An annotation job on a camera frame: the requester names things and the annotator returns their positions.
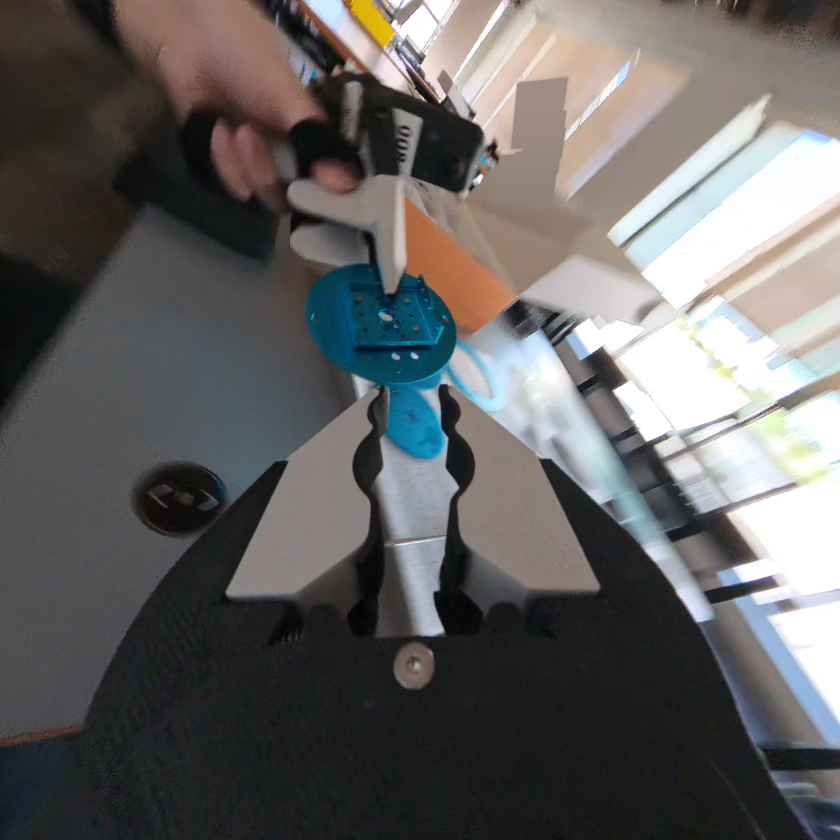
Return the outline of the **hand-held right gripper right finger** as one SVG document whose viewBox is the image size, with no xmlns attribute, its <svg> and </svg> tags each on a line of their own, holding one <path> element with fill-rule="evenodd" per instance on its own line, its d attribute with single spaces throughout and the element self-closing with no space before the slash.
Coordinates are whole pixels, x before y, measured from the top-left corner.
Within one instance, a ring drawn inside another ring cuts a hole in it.
<svg viewBox="0 0 840 840">
<path fill-rule="evenodd" d="M 438 388 L 456 484 L 438 573 L 445 634 L 476 634 L 499 605 L 527 616 L 537 602 L 601 586 L 540 457 L 458 389 Z"/>
</svg>

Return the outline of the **grey desk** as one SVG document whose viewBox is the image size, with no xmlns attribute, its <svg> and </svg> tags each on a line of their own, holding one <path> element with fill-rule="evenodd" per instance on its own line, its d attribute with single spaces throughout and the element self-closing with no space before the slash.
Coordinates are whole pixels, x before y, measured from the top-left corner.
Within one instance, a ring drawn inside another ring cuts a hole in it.
<svg viewBox="0 0 840 840">
<path fill-rule="evenodd" d="M 133 511 L 189 461 L 233 502 L 352 405 L 308 330 L 312 274 L 138 216 L 2 421 L 2 738 L 81 725 L 134 618 L 196 534 Z"/>
</svg>

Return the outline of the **round black desk control button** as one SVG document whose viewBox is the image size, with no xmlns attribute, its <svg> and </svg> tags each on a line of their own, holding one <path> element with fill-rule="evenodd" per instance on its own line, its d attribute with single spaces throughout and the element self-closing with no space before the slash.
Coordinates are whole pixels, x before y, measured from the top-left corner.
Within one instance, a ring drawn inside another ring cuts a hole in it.
<svg viewBox="0 0 840 840">
<path fill-rule="evenodd" d="M 184 538 L 213 524 L 226 510 L 228 489 L 212 470 L 189 461 L 154 467 L 134 484 L 132 507 L 142 524 L 168 538 Z"/>
</svg>

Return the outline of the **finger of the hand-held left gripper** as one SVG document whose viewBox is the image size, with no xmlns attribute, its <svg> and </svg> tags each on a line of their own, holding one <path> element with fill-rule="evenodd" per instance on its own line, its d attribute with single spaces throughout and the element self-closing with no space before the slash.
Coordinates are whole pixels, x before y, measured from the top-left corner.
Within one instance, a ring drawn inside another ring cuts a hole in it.
<svg viewBox="0 0 840 840">
<path fill-rule="evenodd" d="M 342 194 L 310 179 L 299 179 L 288 186 L 287 200 L 290 208 L 309 222 L 330 222 L 365 231 L 374 247 L 374 264 L 384 291 L 393 294 L 397 290 L 407 261 L 405 193 L 400 176 L 373 175 Z"/>
<path fill-rule="evenodd" d="M 290 230 L 290 248 L 302 259 L 318 265 L 371 265 L 375 248 L 368 234 L 330 222 L 303 222 Z"/>
</svg>

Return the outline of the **blue round plate rectangular slot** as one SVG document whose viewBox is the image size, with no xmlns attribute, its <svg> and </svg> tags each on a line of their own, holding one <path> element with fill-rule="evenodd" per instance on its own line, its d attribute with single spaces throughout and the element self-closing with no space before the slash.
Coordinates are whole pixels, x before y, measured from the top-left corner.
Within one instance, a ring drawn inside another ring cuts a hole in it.
<svg viewBox="0 0 840 840">
<path fill-rule="evenodd" d="M 410 387 L 390 389 L 386 436 L 418 459 L 434 459 L 444 450 L 445 436 L 437 412 L 423 393 Z"/>
</svg>

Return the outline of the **blue square perforated bracket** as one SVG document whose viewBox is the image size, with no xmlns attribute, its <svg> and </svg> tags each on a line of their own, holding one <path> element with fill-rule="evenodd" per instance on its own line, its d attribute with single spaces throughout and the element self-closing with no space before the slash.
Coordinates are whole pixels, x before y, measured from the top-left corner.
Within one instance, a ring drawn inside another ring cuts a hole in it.
<svg viewBox="0 0 840 840">
<path fill-rule="evenodd" d="M 356 266 L 346 291 L 357 350 L 433 348 L 452 323 L 443 300 L 421 276 L 404 274 L 388 294 L 373 267 Z"/>
</svg>

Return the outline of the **small blue round plate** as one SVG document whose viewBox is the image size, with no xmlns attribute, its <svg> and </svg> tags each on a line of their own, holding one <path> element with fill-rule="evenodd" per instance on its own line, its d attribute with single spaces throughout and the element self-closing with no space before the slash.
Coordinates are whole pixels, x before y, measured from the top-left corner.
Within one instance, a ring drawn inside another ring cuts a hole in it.
<svg viewBox="0 0 840 840">
<path fill-rule="evenodd" d="M 373 264 L 340 267 L 322 276 L 309 292 L 308 328 L 320 350 L 339 368 L 376 385 L 411 385 L 440 373 L 451 359 L 458 337 L 449 311 L 451 325 L 433 348 L 357 350 L 354 347 L 346 291 L 356 266 L 371 266 L 378 277 Z"/>
</svg>

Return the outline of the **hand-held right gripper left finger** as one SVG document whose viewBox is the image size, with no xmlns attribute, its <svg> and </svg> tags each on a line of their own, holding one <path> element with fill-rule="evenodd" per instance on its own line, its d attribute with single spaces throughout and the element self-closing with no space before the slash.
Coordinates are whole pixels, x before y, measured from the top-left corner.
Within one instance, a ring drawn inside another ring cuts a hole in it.
<svg viewBox="0 0 840 840">
<path fill-rule="evenodd" d="M 331 606 L 352 633 L 376 633 L 385 536 L 375 482 L 388 408 L 386 388 L 368 391 L 282 464 L 228 600 L 289 602 L 301 614 Z"/>
</svg>

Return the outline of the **person's left hand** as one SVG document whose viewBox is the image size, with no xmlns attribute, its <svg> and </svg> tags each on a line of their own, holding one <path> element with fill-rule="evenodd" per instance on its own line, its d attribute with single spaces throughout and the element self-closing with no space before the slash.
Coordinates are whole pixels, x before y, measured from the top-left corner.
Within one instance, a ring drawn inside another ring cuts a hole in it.
<svg viewBox="0 0 840 840">
<path fill-rule="evenodd" d="M 320 102 L 287 61 L 263 9 L 244 1 L 116 1 L 114 33 L 136 69 L 179 120 L 214 114 L 210 158 L 234 200 L 284 204 L 275 139 L 306 121 L 325 123 Z"/>
</svg>

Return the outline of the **orange box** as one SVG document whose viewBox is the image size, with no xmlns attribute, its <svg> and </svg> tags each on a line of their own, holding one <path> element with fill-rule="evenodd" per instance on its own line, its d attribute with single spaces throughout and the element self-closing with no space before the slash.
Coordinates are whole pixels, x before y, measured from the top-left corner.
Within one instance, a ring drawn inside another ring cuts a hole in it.
<svg viewBox="0 0 840 840">
<path fill-rule="evenodd" d="M 405 200 L 406 272 L 424 278 L 462 333 L 476 333 L 516 300 L 514 294 L 461 248 L 410 199 Z"/>
</svg>

